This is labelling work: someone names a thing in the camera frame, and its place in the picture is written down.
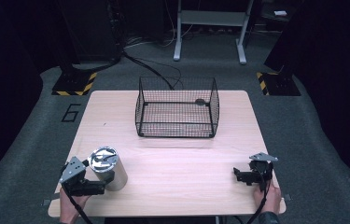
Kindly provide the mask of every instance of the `table top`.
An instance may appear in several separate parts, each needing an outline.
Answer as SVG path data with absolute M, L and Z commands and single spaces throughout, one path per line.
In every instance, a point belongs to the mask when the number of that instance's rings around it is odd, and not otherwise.
M 219 91 L 214 138 L 145 138 L 137 135 L 138 91 L 94 91 L 70 149 L 81 161 L 103 146 L 118 152 L 128 182 L 119 191 L 93 195 L 90 217 L 232 216 L 254 214 L 254 187 L 236 181 L 233 167 L 250 171 L 249 156 L 267 153 L 245 91 Z M 85 178 L 98 180 L 91 168 Z M 278 187 L 275 174 L 273 183 Z M 284 200 L 281 213 L 286 211 Z M 60 215 L 59 200 L 49 215 Z

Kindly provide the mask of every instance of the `black wire basket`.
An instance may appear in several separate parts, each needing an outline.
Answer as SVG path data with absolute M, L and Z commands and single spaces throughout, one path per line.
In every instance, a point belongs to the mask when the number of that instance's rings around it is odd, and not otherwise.
M 140 77 L 137 134 L 143 137 L 212 138 L 219 100 L 214 78 Z

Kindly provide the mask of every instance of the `metal can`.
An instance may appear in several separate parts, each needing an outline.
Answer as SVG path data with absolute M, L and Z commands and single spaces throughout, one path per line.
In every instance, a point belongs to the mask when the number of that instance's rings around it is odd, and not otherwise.
M 119 154 L 112 147 L 99 147 L 88 157 L 90 168 L 96 176 L 107 182 L 107 190 L 120 190 L 128 181 L 128 175 L 122 165 Z

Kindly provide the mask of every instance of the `yellow black hazard tape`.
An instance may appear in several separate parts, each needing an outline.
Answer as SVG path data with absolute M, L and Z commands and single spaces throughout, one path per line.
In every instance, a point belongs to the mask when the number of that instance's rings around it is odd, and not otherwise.
M 96 73 L 93 73 L 88 80 L 87 85 L 83 91 L 52 91 L 52 95 L 86 95 L 90 91 L 93 81 L 96 78 Z
M 259 79 L 259 86 L 261 87 L 262 93 L 264 95 L 270 95 L 268 92 L 267 84 L 264 81 L 262 74 L 277 75 L 277 73 L 261 73 L 257 72 L 257 78 Z

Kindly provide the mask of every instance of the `human hand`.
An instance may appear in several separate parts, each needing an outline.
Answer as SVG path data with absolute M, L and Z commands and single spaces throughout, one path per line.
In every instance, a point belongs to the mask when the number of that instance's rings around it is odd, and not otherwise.
M 60 194 L 60 201 L 61 201 L 60 222 L 68 223 L 68 224 L 75 223 L 79 216 L 78 211 L 70 202 L 70 199 L 67 197 L 66 193 L 62 188 L 60 189 L 59 194 Z M 87 203 L 87 200 L 89 198 L 90 198 L 90 195 L 79 196 L 79 197 L 73 196 L 73 199 L 81 208 L 85 207 L 85 204 Z
M 267 201 L 262 207 L 261 213 L 273 212 L 279 215 L 280 201 L 282 200 L 282 193 L 280 191 L 280 188 L 276 188 L 272 183 L 267 184 L 267 188 L 268 188 Z M 259 205 L 261 204 L 262 198 L 264 197 L 264 191 L 261 192 L 259 189 L 259 186 L 256 186 L 256 188 L 254 189 L 253 196 L 254 196 L 254 202 L 256 206 L 259 207 Z

